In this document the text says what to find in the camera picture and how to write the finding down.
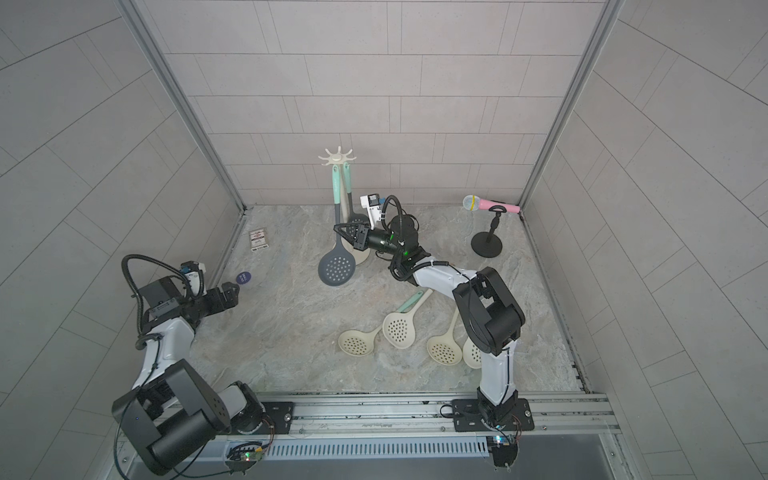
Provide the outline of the grey skimmer green handle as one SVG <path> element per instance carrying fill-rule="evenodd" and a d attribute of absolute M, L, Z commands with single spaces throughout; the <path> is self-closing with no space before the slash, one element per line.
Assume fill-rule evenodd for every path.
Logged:
<path fill-rule="evenodd" d="M 332 166 L 332 186 L 334 197 L 335 223 L 341 223 L 341 176 L 338 165 Z M 354 256 L 342 245 L 341 236 L 335 233 L 335 246 L 326 253 L 318 265 L 320 280 L 329 286 L 341 286 L 354 275 L 356 263 Z"/>
<path fill-rule="evenodd" d="M 343 175 L 344 189 L 346 192 L 346 200 L 347 200 L 347 210 L 348 210 L 347 221 L 349 223 L 369 226 L 370 221 L 368 216 L 361 213 L 356 213 L 354 211 L 354 202 L 352 198 L 351 169 L 350 169 L 349 163 L 343 164 L 342 175 Z"/>

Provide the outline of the cream utensil rack stand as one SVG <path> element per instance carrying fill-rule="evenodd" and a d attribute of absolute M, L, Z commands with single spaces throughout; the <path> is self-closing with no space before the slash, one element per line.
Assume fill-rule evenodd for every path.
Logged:
<path fill-rule="evenodd" d="M 339 146 L 337 148 L 337 151 L 335 153 L 329 151 L 328 149 L 325 150 L 325 154 L 319 156 L 320 160 L 324 160 L 326 165 L 339 165 L 340 166 L 340 177 L 341 177 L 341 184 L 340 184 L 340 195 L 341 195 L 341 217 L 342 222 L 347 223 L 351 222 L 352 220 L 357 220 L 359 218 L 358 214 L 355 214 L 351 210 L 351 182 L 346 181 L 347 172 L 349 170 L 349 163 L 354 161 L 356 157 L 353 155 L 352 150 L 349 150 L 346 153 L 342 152 L 342 147 Z M 342 241 L 342 246 L 346 251 L 352 254 L 355 260 L 356 265 L 362 264 L 364 261 L 366 261 L 369 257 L 369 251 L 359 251 L 355 250 L 349 243 Z"/>

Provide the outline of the cream skimmer green handle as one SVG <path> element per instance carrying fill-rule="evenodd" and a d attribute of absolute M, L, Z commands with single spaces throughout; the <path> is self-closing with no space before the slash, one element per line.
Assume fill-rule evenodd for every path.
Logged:
<path fill-rule="evenodd" d="M 423 303 L 432 295 L 431 289 L 417 291 L 395 312 L 383 320 L 382 332 L 385 339 L 395 348 L 403 350 L 415 342 L 414 316 Z"/>

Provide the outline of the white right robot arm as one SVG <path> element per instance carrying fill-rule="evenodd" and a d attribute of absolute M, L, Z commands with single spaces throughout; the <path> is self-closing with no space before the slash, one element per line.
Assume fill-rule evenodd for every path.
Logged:
<path fill-rule="evenodd" d="M 455 301 L 465 331 L 480 351 L 480 411 L 486 422 L 501 424 L 518 400 L 513 357 L 525 315 L 500 274 L 491 267 L 466 270 L 436 259 L 419 245 L 410 215 L 397 216 L 383 229 L 352 222 L 336 224 L 334 231 L 357 250 L 389 254 L 396 280 Z"/>

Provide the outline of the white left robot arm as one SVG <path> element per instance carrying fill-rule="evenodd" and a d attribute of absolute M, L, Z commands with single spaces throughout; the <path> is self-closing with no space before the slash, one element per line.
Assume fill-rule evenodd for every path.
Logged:
<path fill-rule="evenodd" d="M 226 433 L 252 434 L 276 426 L 250 387 L 240 381 L 215 391 L 186 357 L 201 321 L 239 303 L 240 287 L 225 282 L 207 287 L 205 266 L 186 261 L 173 267 L 138 255 L 168 274 L 144 287 L 135 283 L 129 263 L 121 271 L 137 302 L 137 340 L 142 370 L 132 389 L 115 400 L 112 415 L 148 469 L 159 476 L 191 465 L 209 441 Z"/>

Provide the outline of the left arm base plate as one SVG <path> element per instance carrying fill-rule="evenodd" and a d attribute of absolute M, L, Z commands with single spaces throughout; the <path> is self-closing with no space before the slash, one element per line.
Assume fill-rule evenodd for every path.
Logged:
<path fill-rule="evenodd" d="M 288 434 L 294 414 L 294 402 L 247 404 L 231 419 L 231 435 Z"/>

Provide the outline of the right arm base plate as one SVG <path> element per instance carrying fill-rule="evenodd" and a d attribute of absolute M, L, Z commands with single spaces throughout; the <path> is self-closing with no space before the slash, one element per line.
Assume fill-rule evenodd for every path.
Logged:
<path fill-rule="evenodd" d="M 525 398 L 511 398 L 500 406 L 485 400 L 454 399 L 449 405 L 457 432 L 493 431 L 528 432 L 535 429 L 532 411 Z"/>

